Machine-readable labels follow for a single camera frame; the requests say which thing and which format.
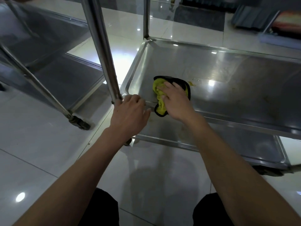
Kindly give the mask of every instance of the black pants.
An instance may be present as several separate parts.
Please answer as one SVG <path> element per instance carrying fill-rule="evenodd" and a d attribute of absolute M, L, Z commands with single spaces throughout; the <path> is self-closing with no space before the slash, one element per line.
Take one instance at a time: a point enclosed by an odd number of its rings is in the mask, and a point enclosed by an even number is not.
<path fill-rule="evenodd" d="M 217 193 L 207 194 L 193 211 L 193 225 L 233 225 Z M 96 188 L 79 226 L 119 226 L 118 202 L 107 192 Z"/>

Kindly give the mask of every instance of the person's right arm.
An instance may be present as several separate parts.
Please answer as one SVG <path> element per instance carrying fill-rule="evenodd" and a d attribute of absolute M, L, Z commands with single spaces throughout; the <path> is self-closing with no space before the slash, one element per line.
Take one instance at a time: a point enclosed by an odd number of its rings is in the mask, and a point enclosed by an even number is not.
<path fill-rule="evenodd" d="M 196 113 L 176 83 L 159 87 L 168 114 L 193 133 L 209 177 L 235 225 L 301 225 L 301 218 L 240 155 Z"/>

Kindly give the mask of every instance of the black floor tile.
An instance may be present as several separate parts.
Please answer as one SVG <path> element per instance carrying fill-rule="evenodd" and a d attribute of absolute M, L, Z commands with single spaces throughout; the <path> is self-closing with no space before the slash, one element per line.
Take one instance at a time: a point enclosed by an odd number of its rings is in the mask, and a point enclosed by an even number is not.
<path fill-rule="evenodd" d="M 81 0 L 69 0 L 81 3 Z M 100 0 L 101 7 L 143 15 L 143 0 Z M 150 2 L 150 15 L 188 25 L 224 31 L 225 13 L 186 7 L 179 4 Z"/>

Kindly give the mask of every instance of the person's left hand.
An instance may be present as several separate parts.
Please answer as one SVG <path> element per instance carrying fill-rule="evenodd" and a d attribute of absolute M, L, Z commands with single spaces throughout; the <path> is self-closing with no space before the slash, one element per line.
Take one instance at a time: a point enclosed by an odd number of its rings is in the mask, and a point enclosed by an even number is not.
<path fill-rule="evenodd" d="M 127 139 L 137 135 L 145 127 L 151 110 L 144 110 L 145 100 L 139 95 L 126 95 L 124 100 L 116 100 L 110 128 L 121 132 Z"/>

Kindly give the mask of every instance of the person's left arm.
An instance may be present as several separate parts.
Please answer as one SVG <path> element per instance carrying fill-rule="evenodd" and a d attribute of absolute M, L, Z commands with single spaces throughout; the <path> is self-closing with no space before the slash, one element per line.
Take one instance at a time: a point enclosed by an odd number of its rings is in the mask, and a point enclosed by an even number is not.
<path fill-rule="evenodd" d="M 110 127 L 20 217 L 14 226 L 77 225 L 108 164 L 146 125 L 150 110 L 138 95 L 116 101 Z"/>

